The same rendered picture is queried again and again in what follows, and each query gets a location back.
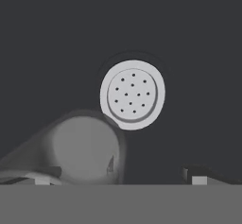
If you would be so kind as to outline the dark grey sink basin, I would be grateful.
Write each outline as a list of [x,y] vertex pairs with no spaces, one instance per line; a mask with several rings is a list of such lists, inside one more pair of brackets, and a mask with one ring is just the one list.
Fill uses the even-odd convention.
[[127,133],[127,183],[180,183],[185,164],[242,181],[242,0],[0,0],[0,157],[97,109],[108,61],[130,52],[155,59],[166,100]]

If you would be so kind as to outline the white round sink drain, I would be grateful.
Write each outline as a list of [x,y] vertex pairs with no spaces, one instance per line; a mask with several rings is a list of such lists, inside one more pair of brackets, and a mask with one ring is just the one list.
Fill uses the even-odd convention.
[[101,82],[100,108],[123,130],[138,130],[153,124],[164,101],[164,78],[155,66],[144,60],[117,63]]

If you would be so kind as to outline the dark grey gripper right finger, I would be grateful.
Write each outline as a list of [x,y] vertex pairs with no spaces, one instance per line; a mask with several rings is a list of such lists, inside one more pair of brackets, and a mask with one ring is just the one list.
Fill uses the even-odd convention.
[[204,165],[184,165],[181,175],[184,182],[190,185],[242,185],[242,181],[225,177]]

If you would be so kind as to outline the grey tap spout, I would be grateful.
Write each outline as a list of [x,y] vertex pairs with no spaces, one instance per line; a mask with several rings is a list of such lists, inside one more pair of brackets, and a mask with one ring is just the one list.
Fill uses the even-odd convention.
[[61,185],[122,184],[124,132],[101,112],[70,112],[0,159],[2,168],[59,166]]

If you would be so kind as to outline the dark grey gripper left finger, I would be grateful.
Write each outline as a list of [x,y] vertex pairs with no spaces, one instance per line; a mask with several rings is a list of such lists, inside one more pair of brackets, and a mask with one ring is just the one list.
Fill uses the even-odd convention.
[[0,169],[0,185],[61,185],[60,177],[61,168],[59,166]]

